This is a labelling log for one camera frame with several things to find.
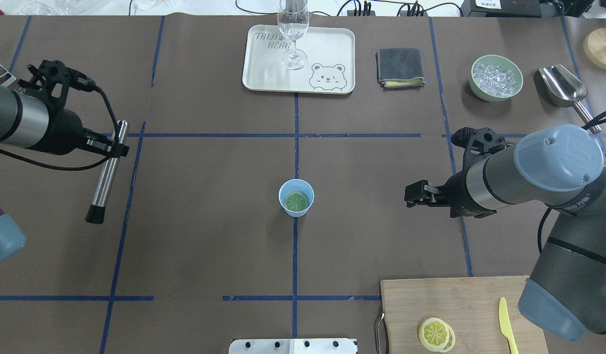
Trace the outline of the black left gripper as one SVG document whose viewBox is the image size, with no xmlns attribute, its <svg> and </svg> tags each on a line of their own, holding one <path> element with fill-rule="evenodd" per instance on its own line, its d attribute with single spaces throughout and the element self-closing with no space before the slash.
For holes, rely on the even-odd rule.
<svg viewBox="0 0 606 354">
<path fill-rule="evenodd" d="M 48 122 L 40 128 L 34 128 L 40 137 L 32 143 L 26 143 L 26 149 L 54 155 L 69 154 L 76 148 L 109 158 L 127 157 L 129 147 L 121 143 L 114 135 L 105 135 L 83 127 L 80 117 L 65 109 L 70 89 L 84 92 L 97 92 L 109 112 L 110 102 L 103 90 L 94 80 L 82 72 L 71 69 L 59 60 L 43 60 L 39 67 L 27 65 L 32 77 L 20 80 L 25 91 L 20 98 L 34 98 L 45 108 Z"/>
</svg>

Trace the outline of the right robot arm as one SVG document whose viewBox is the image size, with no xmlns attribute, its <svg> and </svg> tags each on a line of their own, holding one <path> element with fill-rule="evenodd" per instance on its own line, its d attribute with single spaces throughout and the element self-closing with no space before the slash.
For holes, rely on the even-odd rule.
<svg viewBox="0 0 606 354">
<path fill-rule="evenodd" d="M 451 217 L 483 218 L 538 200 L 558 217 L 517 303 L 537 327 L 564 340 L 606 336 L 606 161 L 588 129 L 562 124 L 509 144 L 490 128 L 461 128 L 451 143 L 464 148 L 462 171 L 440 186 L 410 184 L 408 207 L 449 207 Z"/>
</svg>

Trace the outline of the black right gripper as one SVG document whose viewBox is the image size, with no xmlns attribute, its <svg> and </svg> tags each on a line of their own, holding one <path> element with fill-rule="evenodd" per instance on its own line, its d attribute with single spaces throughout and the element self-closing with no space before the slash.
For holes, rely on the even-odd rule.
<svg viewBox="0 0 606 354">
<path fill-rule="evenodd" d="M 496 213 L 506 203 L 490 190 L 485 168 L 492 155 L 506 148 L 505 138 L 488 127 L 465 127 L 452 134 L 451 143 L 463 148 L 462 171 L 451 176 L 442 186 L 431 185 L 427 180 L 406 186 L 406 206 L 450 207 L 452 218 L 482 218 Z"/>
</svg>

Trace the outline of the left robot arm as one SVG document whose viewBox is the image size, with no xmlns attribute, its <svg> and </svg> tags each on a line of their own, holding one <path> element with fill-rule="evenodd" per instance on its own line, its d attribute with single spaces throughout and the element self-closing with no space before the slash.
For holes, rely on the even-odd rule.
<svg viewBox="0 0 606 354">
<path fill-rule="evenodd" d="M 121 157 L 128 155 L 125 145 L 128 122 L 118 120 L 107 95 L 92 78 L 67 67 L 59 60 L 43 60 L 28 65 L 31 79 L 17 79 L 0 63 L 0 143 L 53 155 L 66 155 L 80 149 L 102 156 L 101 161 L 72 171 L 102 166 L 86 222 L 102 224 L 107 199 Z M 83 127 L 80 117 L 65 107 L 70 89 L 101 95 L 110 115 L 113 134 Z"/>
</svg>

